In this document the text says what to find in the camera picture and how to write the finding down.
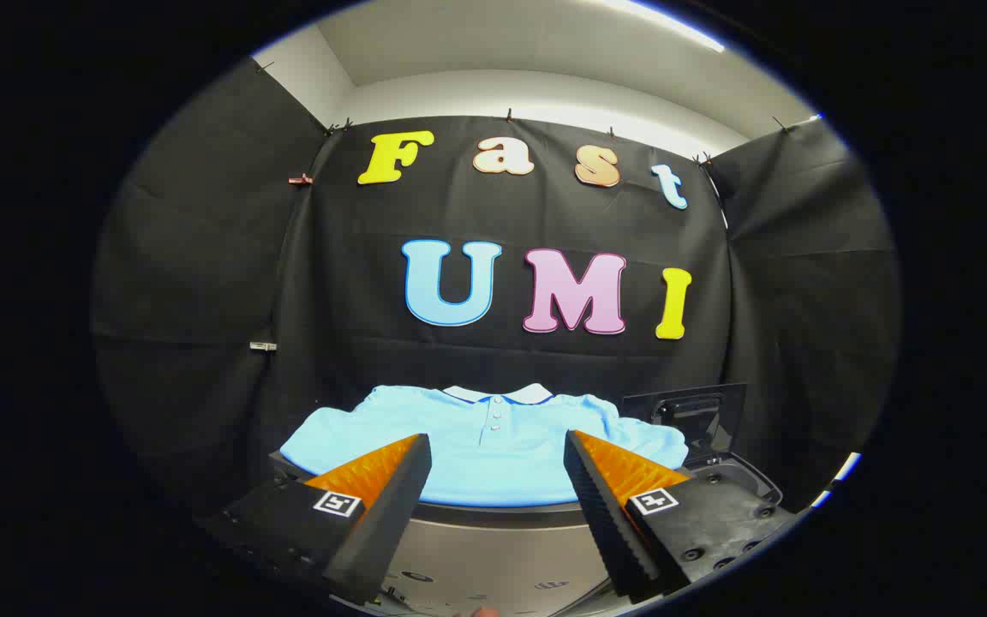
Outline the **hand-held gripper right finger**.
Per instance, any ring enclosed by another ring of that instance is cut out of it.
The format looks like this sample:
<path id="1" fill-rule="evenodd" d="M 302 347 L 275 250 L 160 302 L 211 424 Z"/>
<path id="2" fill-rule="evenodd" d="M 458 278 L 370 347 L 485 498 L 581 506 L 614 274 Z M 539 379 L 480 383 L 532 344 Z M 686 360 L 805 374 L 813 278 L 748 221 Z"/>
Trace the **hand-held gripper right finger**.
<path id="1" fill-rule="evenodd" d="M 795 524 L 735 480 L 674 471 L 583 431 L 565 434 L 564 466 L 614 592 L 627 600 L 712 582 Z"/>

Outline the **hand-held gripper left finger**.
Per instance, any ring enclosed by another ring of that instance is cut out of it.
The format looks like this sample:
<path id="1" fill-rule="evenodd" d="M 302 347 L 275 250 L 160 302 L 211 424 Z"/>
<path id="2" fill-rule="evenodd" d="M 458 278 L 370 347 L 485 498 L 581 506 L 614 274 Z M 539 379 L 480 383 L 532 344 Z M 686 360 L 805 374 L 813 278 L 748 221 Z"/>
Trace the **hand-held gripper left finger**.
<path id="1" fill-rule="evenodd" d="M 200 517 L 199 524 L 291 589 L 367 604 L 380 593 L 431 465 L 426 434 L 318 476 L 279 461 L 270 481 Z"/>

